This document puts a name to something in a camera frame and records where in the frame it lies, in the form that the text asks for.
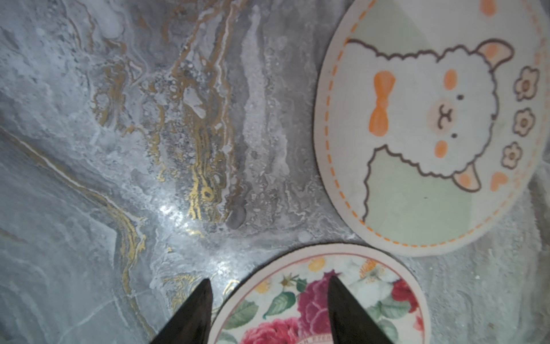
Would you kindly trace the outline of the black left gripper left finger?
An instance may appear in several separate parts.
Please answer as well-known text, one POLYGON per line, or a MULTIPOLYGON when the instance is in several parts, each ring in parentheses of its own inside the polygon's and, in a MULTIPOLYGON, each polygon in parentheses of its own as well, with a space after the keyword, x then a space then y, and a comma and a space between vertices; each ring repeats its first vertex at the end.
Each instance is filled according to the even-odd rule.
POLYGON ((211 331, 213 292, 203 279, 151 344, 206 344, 211 331))

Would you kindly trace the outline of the floral rose round coaster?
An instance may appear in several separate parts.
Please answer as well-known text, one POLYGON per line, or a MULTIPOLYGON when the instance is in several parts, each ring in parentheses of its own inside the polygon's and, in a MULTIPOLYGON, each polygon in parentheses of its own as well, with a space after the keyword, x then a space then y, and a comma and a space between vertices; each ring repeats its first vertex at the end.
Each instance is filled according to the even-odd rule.
POLYGON ((427 300, 391 256, 361 245, 297 249, 242 282, 211 327, 209 343, 331 343, 327 291, 336 276, 393 343, 429 343, 427 300))

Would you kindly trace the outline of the white bear green coaster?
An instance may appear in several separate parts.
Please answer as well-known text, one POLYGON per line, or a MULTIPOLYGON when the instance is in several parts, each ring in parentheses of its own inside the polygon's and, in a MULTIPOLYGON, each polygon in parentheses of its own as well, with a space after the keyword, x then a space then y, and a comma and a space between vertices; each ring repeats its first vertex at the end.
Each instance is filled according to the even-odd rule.
POLYGON ((540 1, 355 1, 319 75, 314 144, 369 245, 442 255, 493 227, 549 137, 540 1))

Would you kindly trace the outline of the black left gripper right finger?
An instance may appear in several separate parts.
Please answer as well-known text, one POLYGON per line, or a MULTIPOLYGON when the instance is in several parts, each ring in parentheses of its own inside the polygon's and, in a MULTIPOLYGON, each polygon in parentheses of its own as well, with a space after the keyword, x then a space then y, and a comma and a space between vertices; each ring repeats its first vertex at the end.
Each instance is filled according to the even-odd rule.
POLYGON ((392 344, 337 276, 329 280, 327 304, 333 343, 392 344))

